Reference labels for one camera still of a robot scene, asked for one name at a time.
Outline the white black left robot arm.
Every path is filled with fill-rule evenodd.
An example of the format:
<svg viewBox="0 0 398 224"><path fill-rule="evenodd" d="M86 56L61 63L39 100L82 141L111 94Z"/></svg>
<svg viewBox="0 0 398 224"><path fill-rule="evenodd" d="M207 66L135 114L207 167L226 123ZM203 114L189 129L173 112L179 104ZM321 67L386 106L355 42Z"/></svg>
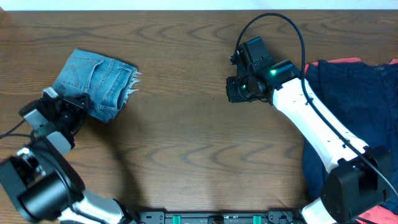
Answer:
<svg viewBox="0 0 398 224"><path fill-rule="evenodd" d="M139 223L139 216L115 199L86 189L66 161L74 136L88 115L90 97L43 90L19 115L32 127L29 143L1 162L1 185L27 221L60 223Z"/></svg>

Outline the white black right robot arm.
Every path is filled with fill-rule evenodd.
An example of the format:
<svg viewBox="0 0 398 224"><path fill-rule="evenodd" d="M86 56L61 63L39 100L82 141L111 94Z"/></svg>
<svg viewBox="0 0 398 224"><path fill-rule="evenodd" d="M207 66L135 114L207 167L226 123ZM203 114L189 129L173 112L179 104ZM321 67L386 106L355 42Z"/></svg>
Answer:
<svg viewBox="0 0 398 224"><path fill-rule="evenodd" d="M290 61L276 63L260 37L236 46L237 74L226 80L231 103L268 102L305 136L327 172L320 196L301 209L304 223L346 223L391 196L384 178L391 155L349 131L314 94Z"/></svg>

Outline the light blue denim jeans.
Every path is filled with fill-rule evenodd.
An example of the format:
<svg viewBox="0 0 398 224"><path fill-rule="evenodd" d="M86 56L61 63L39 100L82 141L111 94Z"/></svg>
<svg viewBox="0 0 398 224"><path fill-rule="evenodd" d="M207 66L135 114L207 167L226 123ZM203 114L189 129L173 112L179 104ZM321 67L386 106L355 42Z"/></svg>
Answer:
<svg viewBox="0 0 398 224"><path fill-rule="evenodd" d="M75 49L53 84L62 95L90 97L89 115L108 123L137 91L137 67L94 52Z"/></svg>

